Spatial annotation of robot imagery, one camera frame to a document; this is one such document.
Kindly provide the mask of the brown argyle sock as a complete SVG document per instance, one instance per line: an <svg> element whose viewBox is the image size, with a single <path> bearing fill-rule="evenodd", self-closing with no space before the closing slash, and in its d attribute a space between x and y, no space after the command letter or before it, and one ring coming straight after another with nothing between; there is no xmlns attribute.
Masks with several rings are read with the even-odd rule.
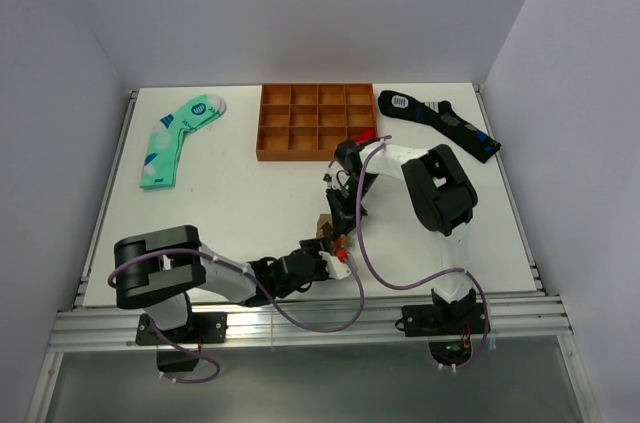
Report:
<svg viewBox="0 0 640 423"><path fill-rule="evenodd" d="M335 236L333 234L332 218L330 214L320 214L316 223L316 236L324 237L330 243L331 247L336 249L350 250L353 246L353 240L349 235L341 234Z"/></svg>

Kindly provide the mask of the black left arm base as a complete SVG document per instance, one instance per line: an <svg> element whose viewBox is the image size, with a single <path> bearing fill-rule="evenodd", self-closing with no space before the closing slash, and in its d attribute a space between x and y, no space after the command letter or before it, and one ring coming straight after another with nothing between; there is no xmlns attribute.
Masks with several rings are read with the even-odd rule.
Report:
<svg viewBox="0 0 640 423"><path fill-rule="evenodd" d="M189 316L185 326L172 330L155 330L151 318L143 313L138 322L135 345L142 347L168 346L166 340L174 345L184 347L195 345L201 352L206 344L225 342L227 314L225 312L197 312ZM195 370L199 359L170 346L169 350L156 352L156 364L164 373L189 373Z"/></svg>

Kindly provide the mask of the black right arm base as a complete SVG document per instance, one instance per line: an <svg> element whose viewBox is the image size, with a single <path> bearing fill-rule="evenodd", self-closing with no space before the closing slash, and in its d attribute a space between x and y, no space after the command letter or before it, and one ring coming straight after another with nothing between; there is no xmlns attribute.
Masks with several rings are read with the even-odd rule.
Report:
<svg viewBox="0 0 640 423"><path fill-rule="evenodd" d="M473 360L491 332L481 303L405 305L395 327L407 338L426 338L435 364L452 372Z"/></svg>

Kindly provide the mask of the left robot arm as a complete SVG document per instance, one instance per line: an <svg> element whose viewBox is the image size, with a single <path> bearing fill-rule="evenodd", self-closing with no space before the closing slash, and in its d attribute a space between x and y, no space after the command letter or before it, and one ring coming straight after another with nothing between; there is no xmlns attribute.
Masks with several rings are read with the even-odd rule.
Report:
<svg viewBox="0 0 640 423"><path fill-rule="evenodd" d="M142 309L172 342L195 329L188 292L201 289L244 307L261 307L305 292L315 282L350 274L325 238L302 240L291 253L236 262L205 245L199 231L182 225L124 238L114 245L108 285L120 309Z"/></svg>

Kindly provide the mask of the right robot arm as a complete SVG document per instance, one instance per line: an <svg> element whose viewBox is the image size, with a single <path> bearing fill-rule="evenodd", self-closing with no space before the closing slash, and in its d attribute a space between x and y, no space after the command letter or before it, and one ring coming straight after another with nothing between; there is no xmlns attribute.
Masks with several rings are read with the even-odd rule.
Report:
<svg viewBox="0 0 640 423"><path fill-rule="evenodd" d="M466 230L478 203L476 190L449 146L413 149L389 140L388 136L361 142L348 139L337 146L323 177L332 237L355 232L366 267L386 288L408 291L432 282L434 324L443 332L455 332L467 320L465 305L475 305L482 294L475 277L463 267ZM415 283L397 285L384 280L366 250L363 199L380 176L404 185L417 220L440 240L439 269Z"/></svg>

